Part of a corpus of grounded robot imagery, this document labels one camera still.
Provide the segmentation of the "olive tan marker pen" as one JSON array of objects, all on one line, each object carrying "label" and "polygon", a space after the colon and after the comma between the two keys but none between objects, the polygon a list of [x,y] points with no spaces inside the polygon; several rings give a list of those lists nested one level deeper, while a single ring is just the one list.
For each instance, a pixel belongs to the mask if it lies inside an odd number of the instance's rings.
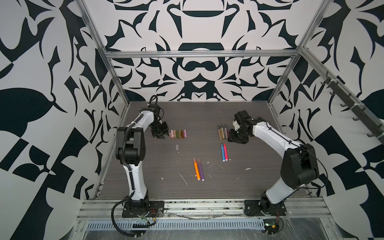
[{"label": "olive tan marker pen", "polygon": [[222,135],[223,135],[223,140],[224,140],[224,139],[226,139],[226,138],[225,138],[224,125],[221,125],[221,128],[222,128]]}]

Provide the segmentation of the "pink red marker pen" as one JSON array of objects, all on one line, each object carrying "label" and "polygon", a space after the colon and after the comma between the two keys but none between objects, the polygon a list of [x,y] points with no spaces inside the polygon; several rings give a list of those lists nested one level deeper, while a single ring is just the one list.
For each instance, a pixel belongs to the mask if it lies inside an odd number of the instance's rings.
[{"label": "pink red marker pen", "polygon": [[225,161],[227,162],[229,159],[228,159],[227,146],[225,143],[223,143],[223,149],[224,149]]}]

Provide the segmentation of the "brown marker pen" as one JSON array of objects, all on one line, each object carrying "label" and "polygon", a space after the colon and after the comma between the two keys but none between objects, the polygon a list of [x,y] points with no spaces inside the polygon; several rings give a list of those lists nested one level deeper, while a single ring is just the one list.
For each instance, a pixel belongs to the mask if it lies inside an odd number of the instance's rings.
[{"label": "brown marker pen", "polygon": [[221,130],[222,139],[225,140],[226,139],[226,131],[225,131],[224,125],[220,124],[220,130]]}]

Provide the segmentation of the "blue marker pen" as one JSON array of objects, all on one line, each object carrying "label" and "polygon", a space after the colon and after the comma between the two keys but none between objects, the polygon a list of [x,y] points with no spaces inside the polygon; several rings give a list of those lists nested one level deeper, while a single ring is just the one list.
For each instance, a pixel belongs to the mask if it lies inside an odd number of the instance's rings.
[{"label": "blue marker pen", "polygon": [[225,162],[226,158],[225,158],[225,151],[224,151],[224,145],[223,144],[221,144],[221,155],[222,155],[222,161]]}]

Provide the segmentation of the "gold ochre marker pen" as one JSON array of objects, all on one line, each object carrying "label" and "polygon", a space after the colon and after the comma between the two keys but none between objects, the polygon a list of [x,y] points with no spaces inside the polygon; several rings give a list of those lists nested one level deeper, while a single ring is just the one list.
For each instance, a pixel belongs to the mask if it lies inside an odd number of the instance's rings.
[{"label": "gold ochre marker pen", "polygon": [[222,141],[222,140],[223,140],[223,135],[222,135],[222,128],[221,128],[221,125],[218,125],[218,133],[219,133],[220,141]]}]

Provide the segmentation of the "orange marker pen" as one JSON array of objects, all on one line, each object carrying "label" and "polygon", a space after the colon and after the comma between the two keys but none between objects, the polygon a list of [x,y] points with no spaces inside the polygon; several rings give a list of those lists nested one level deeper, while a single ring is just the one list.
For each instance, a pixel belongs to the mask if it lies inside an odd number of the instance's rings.
[{"label": "orange marker pen", "polygon": [[201,180],[201,177],[200,177],[200,173],[199,173],[199,168],[198,168],[198,164],[197,164],[197,159],[196,159],[196,158],[193,158],[193,161],[194,161],[194,168],[195,168],[195,172],[196,172],[197,180],[200,181],[200,180]]}]

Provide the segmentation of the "purple marker pen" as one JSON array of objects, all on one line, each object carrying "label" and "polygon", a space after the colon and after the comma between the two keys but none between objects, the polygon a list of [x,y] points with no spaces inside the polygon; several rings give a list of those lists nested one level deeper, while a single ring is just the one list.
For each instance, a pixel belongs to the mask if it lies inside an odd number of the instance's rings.
[{"label": "purple marker pen", "polygon": [[204,177],[204,172],[203,172],[200,158],[197,158],[197,165],[198,165],[198,170],[199,170],[199,174],[200,174],[200,179],[201,179],[201,181],[204,181],[205,177]]}]

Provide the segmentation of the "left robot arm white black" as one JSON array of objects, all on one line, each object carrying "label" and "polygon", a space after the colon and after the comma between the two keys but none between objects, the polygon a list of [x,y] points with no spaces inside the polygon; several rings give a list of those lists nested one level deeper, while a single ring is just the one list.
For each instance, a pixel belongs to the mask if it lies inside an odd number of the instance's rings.
[{"label": "left robot arm white black", "polygon": [[123,165],[130,185],[127,205],[130,208],[149,208],[148,189],[143,174],[143,161],[146,155],[145,131],[151,129],[152,136],[164,139],[169,135],[169,127],[162,121],[158,104],[148,104],[139,110],[138,117],[125,127],[117,130],[115,155]]}]

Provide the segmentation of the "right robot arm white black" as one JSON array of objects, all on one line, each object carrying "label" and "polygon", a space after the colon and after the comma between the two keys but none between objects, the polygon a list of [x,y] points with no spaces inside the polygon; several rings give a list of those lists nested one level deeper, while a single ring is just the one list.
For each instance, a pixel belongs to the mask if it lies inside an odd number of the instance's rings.
[{"label": "right robot arm white black", "polygon": [[262,212],[278,206],[297,189],[320,176],[318,159],[312,145],[301,144],[282,135],[265,119],[253,118],[247,111],[234,115],[233,126],[229,131],[229,142],[246,144],[250,137],[257,137],[282,157],[280,178],[261,195],[259,206]]}]

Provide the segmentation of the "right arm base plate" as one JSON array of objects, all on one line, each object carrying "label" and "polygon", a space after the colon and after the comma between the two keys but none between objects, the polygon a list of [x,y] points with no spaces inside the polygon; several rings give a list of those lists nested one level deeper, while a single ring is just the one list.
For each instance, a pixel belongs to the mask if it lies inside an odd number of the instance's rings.
[{"label": "right arm base plate", "polygon": [[267,199],[245,200],[244,214],[249,217],[259,216],[286,216],[285,202],[271,204]]}]

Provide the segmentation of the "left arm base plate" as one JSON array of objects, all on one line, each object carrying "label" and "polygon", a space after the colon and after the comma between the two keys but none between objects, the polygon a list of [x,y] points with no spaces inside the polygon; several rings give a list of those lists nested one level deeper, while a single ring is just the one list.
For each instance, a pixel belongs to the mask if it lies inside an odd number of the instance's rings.
[{"label": "left arm base plate", "polygon": [[129,200],[124,204],[122,213],[123,218],[135,217],[148,217],[156,218],[161,217],[164,213],[164,201],[133,201]]}]

